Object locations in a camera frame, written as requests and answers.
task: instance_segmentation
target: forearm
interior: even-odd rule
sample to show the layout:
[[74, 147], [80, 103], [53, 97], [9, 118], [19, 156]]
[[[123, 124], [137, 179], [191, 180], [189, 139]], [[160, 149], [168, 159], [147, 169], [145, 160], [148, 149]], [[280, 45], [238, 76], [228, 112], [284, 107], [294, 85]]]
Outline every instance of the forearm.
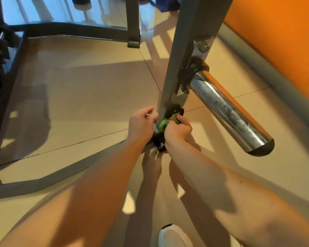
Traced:
[[245, 246], [291, 247], [306, 241], [309, 246], [309, 224], [276, 194], [185, 141], [166, 141], [166, 148], [220, 223]]
[[125, 141], [77, 182], [38, 209], [2, 246], [99, 246], [121, 209], [143, 144]]

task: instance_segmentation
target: shoe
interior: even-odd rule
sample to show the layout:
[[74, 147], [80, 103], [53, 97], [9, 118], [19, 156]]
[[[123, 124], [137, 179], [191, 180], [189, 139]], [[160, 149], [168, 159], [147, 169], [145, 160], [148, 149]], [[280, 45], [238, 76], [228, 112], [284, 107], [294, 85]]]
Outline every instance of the shoe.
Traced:
[[159, 247], [193, 247], [188, 235], [177, 225], [164, 226], [158, 237]]

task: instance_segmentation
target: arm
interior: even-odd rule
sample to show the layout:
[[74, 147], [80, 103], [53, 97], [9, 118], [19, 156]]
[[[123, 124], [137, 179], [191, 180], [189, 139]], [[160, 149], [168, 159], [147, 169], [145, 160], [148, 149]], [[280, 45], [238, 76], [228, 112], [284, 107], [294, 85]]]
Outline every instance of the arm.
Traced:
[[166, 148], [227, 231], [249, 247], [309, 247], [309, 224], [275, 193], [220, 166], [186, 141], [189, 121], [165, 130]]
[[100, 246], [121, 210], [127, 184], [158, 114], [134, 113], [120, 149], [31, 214], [0, 242], [6, 246]]

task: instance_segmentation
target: metal cylinder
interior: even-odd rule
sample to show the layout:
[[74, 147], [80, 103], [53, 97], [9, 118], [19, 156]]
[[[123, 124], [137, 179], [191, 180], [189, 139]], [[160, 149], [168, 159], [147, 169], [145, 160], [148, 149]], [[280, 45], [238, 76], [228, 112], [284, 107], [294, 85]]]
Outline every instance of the metal cylinder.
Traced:
[[272, 152], [273, 138], [209, 72], [195, 73], [190, 87], [245, 152], [253, 156]]

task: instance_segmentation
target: person's right hand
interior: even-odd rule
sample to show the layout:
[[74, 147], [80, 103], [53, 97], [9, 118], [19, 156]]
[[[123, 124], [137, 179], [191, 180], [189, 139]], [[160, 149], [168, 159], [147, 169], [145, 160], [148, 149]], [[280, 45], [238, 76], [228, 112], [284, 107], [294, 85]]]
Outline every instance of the person's right hand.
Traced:
[[181, 122], [177, 125], [174, 120], [170, 120], [165, 129], [165, 140], [170, 143], [177, 140], [186, 140], [186, 137], [192, 132], [192, 127], [186, 117], [177, 115], [176, 118]]

